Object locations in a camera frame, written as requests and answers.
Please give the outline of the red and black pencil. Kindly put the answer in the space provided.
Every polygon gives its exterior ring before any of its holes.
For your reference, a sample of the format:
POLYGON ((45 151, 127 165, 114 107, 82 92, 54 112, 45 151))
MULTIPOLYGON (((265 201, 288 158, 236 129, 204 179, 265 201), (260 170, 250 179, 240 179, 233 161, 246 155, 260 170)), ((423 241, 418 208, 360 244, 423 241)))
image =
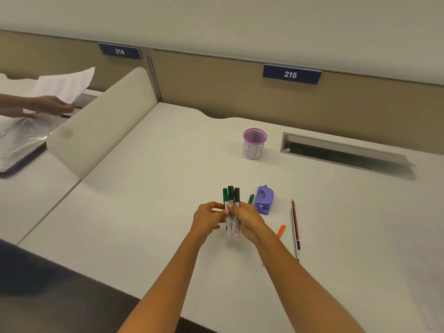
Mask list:
POLYGON ((296 215, 296 205, 294 199, 291 200, 292 203, 292 217, 293 217, 293 227, 294 227, 294 236, 296 241, 297 250, 301 250, 301 243, 298 233, 298 225, 297 225, 297 215, 296 215))

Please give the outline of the black cap whiteboard marker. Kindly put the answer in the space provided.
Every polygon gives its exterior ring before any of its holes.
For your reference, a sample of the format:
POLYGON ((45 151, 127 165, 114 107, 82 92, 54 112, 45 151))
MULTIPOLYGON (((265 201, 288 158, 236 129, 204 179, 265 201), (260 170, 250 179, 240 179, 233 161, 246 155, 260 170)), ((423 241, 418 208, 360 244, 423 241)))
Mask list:
MULTIPOLYGON (((240 189, 234 188, 234 206, 240 207, 240 189)), ((240 238, 240 220, 239 217, 235 214, 234 216, 234 237, 236 240, 240 238)))
MULTIPOLYGON (((229 204, 234 205, 234 187, 232 185, 229 185, 227 187, 228 190, 228 198, 229 198, 229 204)), ((229 220, 229 232, 230 235, 234 236, 234 230, 235 230, 235 215, 230 212, 230 220, 229 220)))

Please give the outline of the grey pencil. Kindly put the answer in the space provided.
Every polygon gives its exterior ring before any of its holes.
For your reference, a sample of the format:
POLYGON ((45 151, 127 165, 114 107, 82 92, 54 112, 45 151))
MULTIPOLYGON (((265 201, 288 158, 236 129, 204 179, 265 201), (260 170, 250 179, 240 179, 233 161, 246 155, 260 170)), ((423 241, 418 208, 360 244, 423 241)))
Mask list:
POLYGON ((297 239, 297 225, 296 225, 296 219, 295 219, 295 213, 293 207, 291 207, 291 218, 292 218, 292 226, 293 226, 293 237, 294 237, 294 243, 295 243, 295 252, 296 252, 296 259, 299 261, 299 248, 298 248, 298 239, 297 239))

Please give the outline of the clear plastic sleeve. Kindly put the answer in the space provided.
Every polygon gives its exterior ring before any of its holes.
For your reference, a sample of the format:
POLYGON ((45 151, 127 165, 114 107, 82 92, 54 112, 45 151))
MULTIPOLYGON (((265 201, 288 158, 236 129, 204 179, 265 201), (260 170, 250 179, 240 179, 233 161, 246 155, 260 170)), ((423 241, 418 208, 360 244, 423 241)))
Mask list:
POLYGON ((0 116, 0 175, 13 172, 46 145, 49 134, 66 117, 35 114, 35 117, 0 116))

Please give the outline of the person's right forearm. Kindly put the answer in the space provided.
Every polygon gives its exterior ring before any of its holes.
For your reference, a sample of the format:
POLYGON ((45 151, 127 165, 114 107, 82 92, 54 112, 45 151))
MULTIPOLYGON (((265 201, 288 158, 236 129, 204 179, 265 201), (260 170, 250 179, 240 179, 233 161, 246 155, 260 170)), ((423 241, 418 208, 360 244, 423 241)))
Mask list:
POLYGON ((296 333, 365 333, 360 324, 293 257, 267 226, 251 231, 253 242, 296 333))

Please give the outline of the purple hole punch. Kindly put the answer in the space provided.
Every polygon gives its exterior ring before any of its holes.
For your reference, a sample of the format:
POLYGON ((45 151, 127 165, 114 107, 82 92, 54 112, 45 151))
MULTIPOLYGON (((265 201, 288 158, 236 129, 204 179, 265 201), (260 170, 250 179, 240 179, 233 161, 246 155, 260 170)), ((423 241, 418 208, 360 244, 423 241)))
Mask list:
POLYGON ((274 191, 268 185, 259 186, 254 198, 253 206, 262 215, 269 215, 274 201, 274 191))

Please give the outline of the cream desk divider panel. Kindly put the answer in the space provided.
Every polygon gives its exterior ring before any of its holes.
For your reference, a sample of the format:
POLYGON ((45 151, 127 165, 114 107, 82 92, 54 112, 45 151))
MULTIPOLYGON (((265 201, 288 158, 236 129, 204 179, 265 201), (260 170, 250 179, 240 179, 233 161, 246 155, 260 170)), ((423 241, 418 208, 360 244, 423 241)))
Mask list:
POLYGON ((157 104, 147 71, 136 67, 54 129, 47 150, 83 180, 157 104))

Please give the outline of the beige partition wall panel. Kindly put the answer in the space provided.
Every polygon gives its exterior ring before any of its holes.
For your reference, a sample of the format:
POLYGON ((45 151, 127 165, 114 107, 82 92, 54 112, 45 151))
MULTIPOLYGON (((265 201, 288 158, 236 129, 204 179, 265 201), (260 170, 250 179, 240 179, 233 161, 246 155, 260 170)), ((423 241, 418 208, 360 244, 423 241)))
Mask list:
POLYGON ((142 60, 105 56, 95 41, 0 29, 0 73, 37 79, 93 66, 90 88, 105 91, 142 67, 157 98, 149 52, 165 103, 444 155, 444 85, 335 71, 309 85, 263 78, 262 61, 136 47, 142 60))

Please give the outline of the another person's forearm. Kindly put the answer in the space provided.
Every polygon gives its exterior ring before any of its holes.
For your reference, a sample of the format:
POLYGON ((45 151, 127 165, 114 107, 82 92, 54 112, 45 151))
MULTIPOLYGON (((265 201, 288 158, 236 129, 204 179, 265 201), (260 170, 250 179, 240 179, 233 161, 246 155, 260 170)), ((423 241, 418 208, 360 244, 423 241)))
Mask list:
POLYGON ((36 101, 33 98, 0 94, 0 112, 10 110, 34 110, 36 101))

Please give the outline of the person's right hand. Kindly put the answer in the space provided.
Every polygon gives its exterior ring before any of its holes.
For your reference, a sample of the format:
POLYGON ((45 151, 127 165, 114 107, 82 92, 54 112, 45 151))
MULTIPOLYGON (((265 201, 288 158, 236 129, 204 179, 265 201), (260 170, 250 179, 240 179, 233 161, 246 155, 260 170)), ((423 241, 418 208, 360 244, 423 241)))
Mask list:
MULTIPOLYGON (((238 208, 228 204, 228 208, 238 208)), ((244 236, 250 240, 255 246, 262 245, 262 237, 269 229, 262 216, 258 211, 245 202, 240 202, 241 220, 240 230, 244 236)))

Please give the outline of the blue desk number sign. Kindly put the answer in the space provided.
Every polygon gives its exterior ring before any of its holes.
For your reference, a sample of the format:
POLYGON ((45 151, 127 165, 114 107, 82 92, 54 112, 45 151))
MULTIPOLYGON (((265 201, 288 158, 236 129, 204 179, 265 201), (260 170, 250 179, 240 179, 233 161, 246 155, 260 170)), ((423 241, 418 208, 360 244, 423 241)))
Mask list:
POLYGON ((142 60, 140 50, 135 46, 123 46, 109 43, 98 43, 98 46, 102 54, 105 56, 142 60))
POLYGON ((309 85, 317 85, 321 75, 321 70, 278 64, 264 64, 262 73, 263 78, 309 85))

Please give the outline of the grey partition post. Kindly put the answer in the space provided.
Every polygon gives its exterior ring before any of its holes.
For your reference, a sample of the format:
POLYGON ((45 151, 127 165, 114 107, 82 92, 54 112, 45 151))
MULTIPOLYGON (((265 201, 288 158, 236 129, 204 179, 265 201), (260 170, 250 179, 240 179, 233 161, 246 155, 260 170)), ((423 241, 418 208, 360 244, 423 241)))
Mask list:
POLYGON ((151 58, 151 55, 149 52, 147 53, 147 61, 149 64, 151 76, 152 76, 153 83, 154 83, 154 88, 155 88, 157 98, 158 98, 158 102, 163 102, 162 94, 161 94, 161 91, 160 91, 160 88, 158 85, 158 80, 157 80, 157 76, 156 76, 155 69, 154 69, 154 64, 153 64, 153 61, 152 61, 152 58, 151 58))

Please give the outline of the white printed paper sheet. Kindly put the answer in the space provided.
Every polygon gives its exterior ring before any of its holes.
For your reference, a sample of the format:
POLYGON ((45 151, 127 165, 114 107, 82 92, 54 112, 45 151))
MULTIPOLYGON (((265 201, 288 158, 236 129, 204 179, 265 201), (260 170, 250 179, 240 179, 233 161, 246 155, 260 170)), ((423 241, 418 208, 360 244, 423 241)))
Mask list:
POLYGON ((30 97, 55 96, 72 104, 91 84, 96 68, 84 71, 40 76, 28 93, 30 97))

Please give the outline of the person's left hand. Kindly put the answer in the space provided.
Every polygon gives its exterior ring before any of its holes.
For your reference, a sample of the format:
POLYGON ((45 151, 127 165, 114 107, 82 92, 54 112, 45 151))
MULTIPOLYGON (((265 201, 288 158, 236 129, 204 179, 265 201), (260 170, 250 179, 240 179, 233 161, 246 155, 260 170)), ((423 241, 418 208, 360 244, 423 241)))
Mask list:
POLYGON ((193 216, 190 232, 202 241, 215 229, 220 228, 220 223, 225 223, 225 210, 208 210, 205 203, 198 206, 193 216))

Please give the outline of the person's left forearm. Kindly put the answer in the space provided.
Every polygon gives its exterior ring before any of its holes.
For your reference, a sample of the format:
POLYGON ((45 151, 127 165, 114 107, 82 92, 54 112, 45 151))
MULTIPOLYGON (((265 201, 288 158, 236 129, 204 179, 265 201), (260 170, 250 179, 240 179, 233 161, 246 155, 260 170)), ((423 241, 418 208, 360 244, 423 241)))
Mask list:
POLYGON ((175 333, 197 256, 208 234, 189 231, 117 333, 175 333))

